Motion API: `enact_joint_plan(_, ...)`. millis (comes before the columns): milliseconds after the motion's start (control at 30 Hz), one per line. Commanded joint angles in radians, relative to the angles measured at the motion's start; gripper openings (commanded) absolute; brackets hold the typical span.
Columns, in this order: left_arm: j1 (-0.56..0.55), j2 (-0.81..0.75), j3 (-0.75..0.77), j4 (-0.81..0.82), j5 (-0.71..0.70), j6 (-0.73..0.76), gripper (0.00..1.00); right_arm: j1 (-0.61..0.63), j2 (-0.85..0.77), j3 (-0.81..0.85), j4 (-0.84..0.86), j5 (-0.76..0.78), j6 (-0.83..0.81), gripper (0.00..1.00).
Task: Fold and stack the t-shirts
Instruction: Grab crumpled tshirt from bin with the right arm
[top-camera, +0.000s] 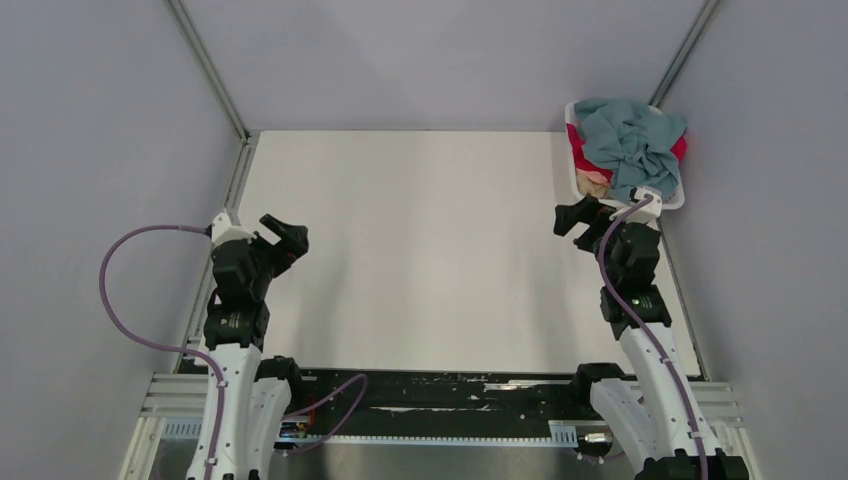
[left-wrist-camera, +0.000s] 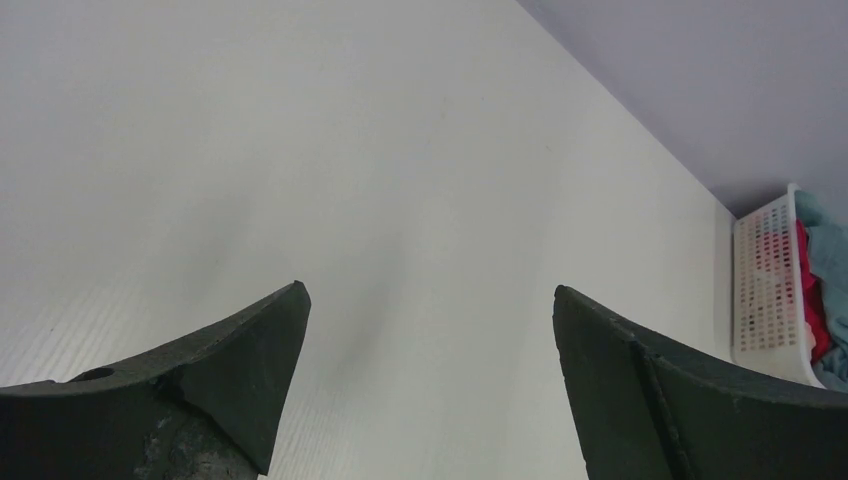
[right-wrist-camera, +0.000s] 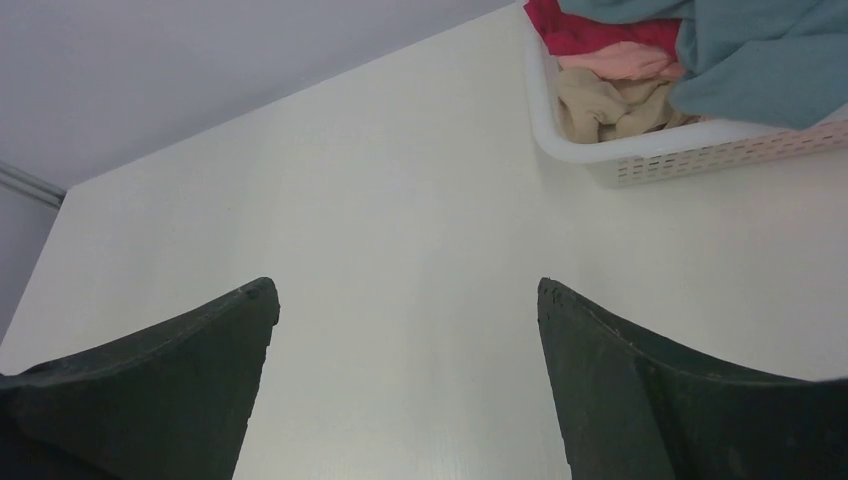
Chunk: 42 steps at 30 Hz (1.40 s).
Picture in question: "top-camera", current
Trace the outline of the blue-grey t shirt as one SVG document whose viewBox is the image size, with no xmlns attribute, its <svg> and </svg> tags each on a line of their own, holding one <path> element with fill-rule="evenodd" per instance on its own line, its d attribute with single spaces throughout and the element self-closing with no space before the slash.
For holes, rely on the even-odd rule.
<svg viewBox="0 0 848 480">
<path fill-rule="evenodd" d="M 630 199 L 634 188 L 659 191 L 668 200 L 682 183 L 680 163 L 671 153 L 686 134 L 686 121 L 626 99 L 589 99 L 575 103 L 585 157 L 613 172 L 608 197 Z"/>
</svg>

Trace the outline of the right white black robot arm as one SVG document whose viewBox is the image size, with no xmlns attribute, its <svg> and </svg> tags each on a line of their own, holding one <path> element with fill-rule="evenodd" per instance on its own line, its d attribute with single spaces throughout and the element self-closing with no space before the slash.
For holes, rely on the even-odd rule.
<svg viewBox="0 0 848 480">
<path fill-rule="evenodd" d="M 587 227 L 574 244 L 595 256 L 603 319 L 640 387 L 634 392 L 614 363 L 582 364 L 572 380 L 572 406 L 603 418 L 638 479 L 748 479 L 745 460 L 721 445 L 681 365 L 672 317 L 655 284 L 661 234 L 636 218 L 654 201 L 647 194 L 616 210 L 586 197 L 555 208 L 556 235 Z"/>
</svg>

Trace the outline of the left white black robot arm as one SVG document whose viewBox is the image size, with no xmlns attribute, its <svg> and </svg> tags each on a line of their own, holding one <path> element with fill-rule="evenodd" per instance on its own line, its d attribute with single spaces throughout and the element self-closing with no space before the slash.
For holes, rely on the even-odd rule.
<svg viewBox="0 0 848 480">
<path fill-rule="evenodd" d="M 266 214 L 271 242 L 227 212 L 209 228 L 215 282 L 203 325 L 208 383 L 199 440 L 189 479 L 264 479 L 284 414 L 306 399 L 296 362 L 264 358 L 271 282 L 309 249 L 308 229 Z"/>
</svg>

